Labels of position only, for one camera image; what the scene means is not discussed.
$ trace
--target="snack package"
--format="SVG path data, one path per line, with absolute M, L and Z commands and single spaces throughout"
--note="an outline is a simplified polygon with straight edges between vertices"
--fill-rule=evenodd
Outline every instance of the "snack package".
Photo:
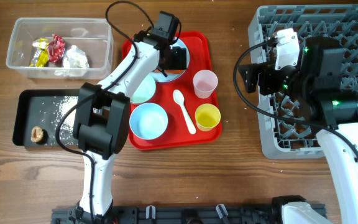
M 49 54 L 49 62 L 57 63 L 62 59 L 65 52 L 65 41 L 58 35 L 53 35 L 53 40 L 47 46 L 47 52 Z
M 86 58 L 85 52 L 80 50 L 77 46 L 72 45 L 67 50 L 63 57 L 63 67 L 65 68 L 89 68 L 88 59 Z M 64 77 L 81 77 L 85 75 L 86 71 L 78 70 L 56 70 L 55 75 Z
M 48 45 L 46 38 L 35 40 L 32 45 L 37 47 L 35 54 L 30 62 L 30 67 L 44 67 L 49 60 L 48 52 L 45 50 Z

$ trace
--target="spoon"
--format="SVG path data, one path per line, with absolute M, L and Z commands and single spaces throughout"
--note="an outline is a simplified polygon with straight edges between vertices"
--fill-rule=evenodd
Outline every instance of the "spoon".
M 187 128 L 189 129 L 190 134 L 196 134 L 196 127 L 194 127 L 194 124 L 191 121 L 189 114 L 187 113 L 187 110 L 185 108 L 185 97 L 183 96 L 181 91 L 179 90 L 173 91 L 173 100 L 175 101 L 175 103 L 177 103 L 180 106 L 181 111 L 185 117 L 186 125 Z

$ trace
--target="wooden surface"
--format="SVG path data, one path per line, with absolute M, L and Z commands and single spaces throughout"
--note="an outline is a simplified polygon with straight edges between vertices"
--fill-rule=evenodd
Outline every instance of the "wooden surface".
M 13 25 L 20 17 L 103 17 L 105 2 L 28 3 L 0 0 L 0 223 L 49 223 L 51 209 L 74 205 L 83 190 L 83 160 L 59 148 L 24 149 L 12 143 L 19 94 L 26 89 L 79 88 L 83 80 L 31 80 L 5 65 Z M 280 195 L 302 195 L 325 203 L 340 222 L 325 159 L 272 161 L 260 147 L 256 112 L 245 110 L 232 85 L 232 69 L 249 47 L 247 27 L 261 5 L 349 4 L 352 1 L 141 1 L 153 20 L 160 10 L 178 16 L 183 30 L 209 40 L 223 133 L 214 143 L 141 152 L 129 143 L 117 156 L 112 193 L 115 205 L 197 206 L 270 203 Z M 146 24 L 134 8 L 111 10 L 111 20 L 128 34 Z M 114 54 L 123 38 L 114 33 Z M 114 66 L 120 61 L 114 58 Z M 257 104 L 257 95 L 248 95 Z

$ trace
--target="spoon handle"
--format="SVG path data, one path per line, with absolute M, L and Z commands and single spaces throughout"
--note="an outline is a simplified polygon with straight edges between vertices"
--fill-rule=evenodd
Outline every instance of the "spoon handle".
M 180 108 L 181 108 L 181 111 L 183 112 L 183 115 L 185 117 L 187 129 L 189 129 L 190 134 L 196 134 L 196 127 L 194 126 L 189 114 L 187 113 L 185 105 L 180 105 Z

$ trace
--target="transparent container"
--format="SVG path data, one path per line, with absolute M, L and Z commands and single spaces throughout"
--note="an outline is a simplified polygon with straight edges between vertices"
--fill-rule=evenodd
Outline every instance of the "transparent container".
M 85 52 L 89 68 L 63 68 L 53 63 L 46 67 L 29 67 L 36 50 L 33 41 L 53 34 L 63 37 L 66 50 L 76 45 Z M 111 73 L 113 38 L 105 19 L 88 18 L 20 18 L 16 20 L 6 56 L 6 66 L 29 78 L 102 79 Z M 55 71 L 66 71 L 59 76 Z

